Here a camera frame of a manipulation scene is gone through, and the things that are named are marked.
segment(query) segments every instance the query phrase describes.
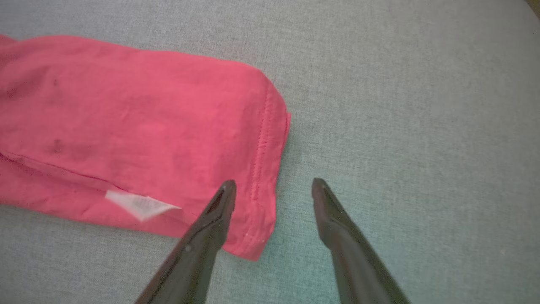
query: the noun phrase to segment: gray upholstery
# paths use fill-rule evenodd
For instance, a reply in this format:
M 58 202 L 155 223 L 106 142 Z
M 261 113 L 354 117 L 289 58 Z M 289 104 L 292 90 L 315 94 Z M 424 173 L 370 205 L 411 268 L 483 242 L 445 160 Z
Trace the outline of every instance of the gray upholstery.
M 411 302 L 538 303 L 540 22 L 525 1 L 1 0 L 0 32 L 237 60 L 273 81 L 292 112 L 275 232 L 256 263 L 218 254 L 208 303 L 338 302 L 316 176 Z M 130 303 L 174 243 L 0 207 L 0 303 Z

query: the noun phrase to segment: dark spot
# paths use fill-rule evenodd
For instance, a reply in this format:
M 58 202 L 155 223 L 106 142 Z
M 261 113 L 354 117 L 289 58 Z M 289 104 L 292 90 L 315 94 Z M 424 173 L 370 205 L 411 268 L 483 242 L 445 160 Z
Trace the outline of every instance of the dark spot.
M 52 151 L 54 153 L 61 153 L 62 152 L 62 141 L 61 140 L 58 140 L 58 139 L 55 140 L 54 146 L 52 146 Z
M 12 88 L 12 89 L 8 90 L 8 98 L 9 99 L 13 99 L 13 97 L 15 97 L 16 94 L 17 94 L 17 88 Z

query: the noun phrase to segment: care label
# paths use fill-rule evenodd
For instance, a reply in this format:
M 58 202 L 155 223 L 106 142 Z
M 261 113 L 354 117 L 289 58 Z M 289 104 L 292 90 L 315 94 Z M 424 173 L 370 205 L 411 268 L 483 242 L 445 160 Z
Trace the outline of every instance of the care label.
M 149 196 L 140 196 L 114 190 L 108 190 L 105 198 L 124 208 L 141 222 L 149 220 L 167 210 L 181 209 L 180 207 L 158 201 Z

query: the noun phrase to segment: pink fabric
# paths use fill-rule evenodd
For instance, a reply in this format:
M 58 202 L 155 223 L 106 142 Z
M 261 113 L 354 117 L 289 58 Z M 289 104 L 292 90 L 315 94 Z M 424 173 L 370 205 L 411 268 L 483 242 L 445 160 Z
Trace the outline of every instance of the pink fabric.
M 238 185 L 224 249 L 256 260 L 275 223 L 290 115 L 248 65 L 51 36 L 0 36 L 0 202 L 181 237 L 227 179 Z M 104 198 L 173 204 L 146 222 Z

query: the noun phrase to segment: folded garment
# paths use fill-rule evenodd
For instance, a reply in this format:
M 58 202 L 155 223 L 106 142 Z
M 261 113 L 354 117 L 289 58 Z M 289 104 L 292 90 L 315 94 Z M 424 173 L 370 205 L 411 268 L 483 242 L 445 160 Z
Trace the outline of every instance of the folded garment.
M 274 229 L 289 121 L 267 77 L 239 62 L 0 36 L 1 203 L 182 237 L 234 179 L 224 249 L 256 260 Z M 106 195 L 173 208 L 141 221 Z

